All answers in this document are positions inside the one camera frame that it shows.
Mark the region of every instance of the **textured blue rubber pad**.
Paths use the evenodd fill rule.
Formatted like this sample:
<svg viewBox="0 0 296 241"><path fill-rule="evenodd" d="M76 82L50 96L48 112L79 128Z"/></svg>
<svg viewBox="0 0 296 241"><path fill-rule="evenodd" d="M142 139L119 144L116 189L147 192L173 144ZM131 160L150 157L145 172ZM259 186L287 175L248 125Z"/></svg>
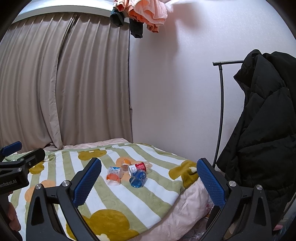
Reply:
<svg viewBox="0 0 296 241"><path fill-rule="evenodd" d="M87 199L92 187L98 179L101 170L101 160L96 158L94 163L90 166L90 168L74 190L73 204L76 208L85 203L85 200Z"/></svg>
<svg viewBox="0 0 296 241"><path fill-rule="evenodd" d="M196 168L198 176L202 180L202 183L207 189L213 203L222 209L226 203L224 189L221 187L203 160L199 159L197 161Z"/></svg>
<svg viewBox="0 0 296 241"><path fill-rule="evenodd" d="M22 143L20 141L17 141L15 143L12 143L8 146L3 147L2 149L2 155L3 156L9 156L19 150L22 149Z"/></svg>

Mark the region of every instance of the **dark garment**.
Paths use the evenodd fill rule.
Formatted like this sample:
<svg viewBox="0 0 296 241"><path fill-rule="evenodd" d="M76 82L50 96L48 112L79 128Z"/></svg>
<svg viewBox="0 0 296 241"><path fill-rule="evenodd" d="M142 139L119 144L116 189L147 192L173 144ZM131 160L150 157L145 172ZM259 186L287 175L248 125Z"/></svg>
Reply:
<svg viewBox="0 0 296 241"><path fill-rule="evenodd" d="M110 20L114 23L117 27L122 27L124 24L124 14L123 12L118 11L116 8L113 8Z"/></svg>
<svg viewBox="0 0 296 241"><path fill-rule="evenodd" d="M228 180L263 186L272 229L296 188L295 63L278 52L248 54L234 76L245 92L244 110L217 160Z"/></svg>
<svg viewBox="0 0 296 241"><path fill-rule="evenodd" d="M143 38L143 23L130 18L130 31L136 39Z"/></svg>

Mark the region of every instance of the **orange cloth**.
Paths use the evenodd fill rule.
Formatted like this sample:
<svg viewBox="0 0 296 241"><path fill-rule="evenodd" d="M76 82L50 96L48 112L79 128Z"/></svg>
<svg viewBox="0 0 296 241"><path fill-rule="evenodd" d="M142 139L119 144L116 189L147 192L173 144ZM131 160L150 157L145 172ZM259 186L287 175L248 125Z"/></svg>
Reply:
<svg viewBox="0 0 296 241"><path fill-rule="evenodd" d="M159 0L114 0L113 6L118 11L126 11L132 19L147 24L147 29L153 33L159 32L168 17L164 3Z"/></svg>

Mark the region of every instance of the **black metal pole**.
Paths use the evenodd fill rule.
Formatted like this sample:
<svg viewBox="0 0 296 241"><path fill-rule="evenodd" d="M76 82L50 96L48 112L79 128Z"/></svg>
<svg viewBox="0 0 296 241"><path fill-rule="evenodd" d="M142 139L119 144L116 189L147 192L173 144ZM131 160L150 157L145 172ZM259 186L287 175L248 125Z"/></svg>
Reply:
<svg viewBox="0 0 296 241"><path fill-rule="evenodd" d="M220 91L221 91L221 106L220 106L220 124L219 124L219 134L216 146L215 157L213 161L213 168L216 166L216 161L218 157L220 142L221 142L221 135L222 135L222 126L223 126L223 113L224 113L224 85L223 85L223 64L242 64L243 60L236 60L236 61L225 61L225 62L213 62L213 66L219 66L220 72Z"/></svg>

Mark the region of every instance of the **blue gripper pad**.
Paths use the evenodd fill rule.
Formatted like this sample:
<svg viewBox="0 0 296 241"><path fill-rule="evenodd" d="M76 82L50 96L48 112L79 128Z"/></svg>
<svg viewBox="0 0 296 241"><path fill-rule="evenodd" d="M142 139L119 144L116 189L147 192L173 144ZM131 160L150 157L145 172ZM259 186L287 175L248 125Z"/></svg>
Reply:
<svg viewBox="0 0 296 241"><path fill-rule="evenodd" d="M85 203L102 170L101 160L93 157L87 166L72 179L72 200L77 208Z"/></svg>
<svg viewBox="0 0 296 241"><path fill-rule="evenodd" d="M22 149L22 143L20 141L17 141L15 143L12 143L8 146L3 147L1 154L2 156L9 156L21 149Z"/></svg>
<svg viewBox="0 0 296 241"><path fill-rule="evenodd" d="M202 183L207 189L213 203L222 209L226 203L225 190L219 184L211 170L202 159L197 161L196 168L198 176L202 180Z"/></svg>

